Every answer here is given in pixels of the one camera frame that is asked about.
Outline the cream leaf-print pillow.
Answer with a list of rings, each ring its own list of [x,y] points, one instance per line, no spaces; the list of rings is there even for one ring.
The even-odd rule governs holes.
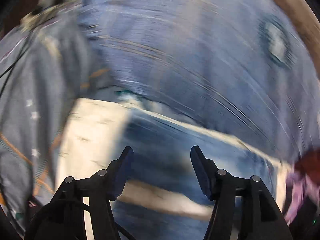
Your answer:
[[[56,183],[60,184],[67,176],[73,176],[76,179],[90,177],[95,172],[107,168],[112,160],[117,159],[123,151],[123,149],[117,149],[118,138],[122,135],[132,113],[135,111],[194,129],[229,144],[248,149],[266,159],[278,170],[277,192],[272,196],[276,199],[279,207],[284,205],[285,180],[291,169],[289,164],[266,155],[232,135],[184,122],[179,117],[170,117],[161,115],[159,112],[144,110],[136,100],[121,103],[91,99],[76,101],[63,133],[56,171]]]

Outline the brown striped pillow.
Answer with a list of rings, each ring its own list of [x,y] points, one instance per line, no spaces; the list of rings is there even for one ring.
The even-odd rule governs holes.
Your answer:
[[[290,18],[319,73],[319,20],[306,0],[273,0]]]

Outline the blue denim pants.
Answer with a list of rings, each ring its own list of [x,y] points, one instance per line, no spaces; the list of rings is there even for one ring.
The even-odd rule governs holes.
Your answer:
[[[259,175],[276,194],[278,170],[256,153],[135,111],[118,138],[117,149],[130,146],[134,159],[113,214],[136,239],[203,239],[213,203],[202,193],[191,164],[195,145],[233,176]]]

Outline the dark red cloth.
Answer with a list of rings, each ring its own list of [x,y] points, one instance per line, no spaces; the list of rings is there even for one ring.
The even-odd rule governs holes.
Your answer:
[[[295,163],[295,171],[307,175],[316,185],[320,185],[320,151],[308,151]]]

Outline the blue plaid pillow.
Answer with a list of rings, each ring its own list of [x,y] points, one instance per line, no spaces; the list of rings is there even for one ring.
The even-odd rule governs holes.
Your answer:
[[[294,162],[319,147],[319,81],[273,0],[82,0],[116,85]]]

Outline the purple floral cloth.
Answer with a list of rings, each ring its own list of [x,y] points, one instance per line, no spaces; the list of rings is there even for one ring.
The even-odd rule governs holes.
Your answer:
[[[319,207],[319,186],[308,175],[299,172],[290,173],[286,179],[286,189],[289,188],[292,188],[292,193],[289,193],[291,202],[284,215],[287,225],[296,218],[305,198],[309,197],[311,202]]]

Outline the grey star-print blanket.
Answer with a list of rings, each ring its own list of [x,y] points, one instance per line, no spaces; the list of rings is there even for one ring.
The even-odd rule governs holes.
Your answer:
[[[27,226],[28,199],[45,203],[54,193],[75,101],[110,83],[75,11],[40,20],[32,32],[16,28],[1,41],[1,207],[19,233]]]

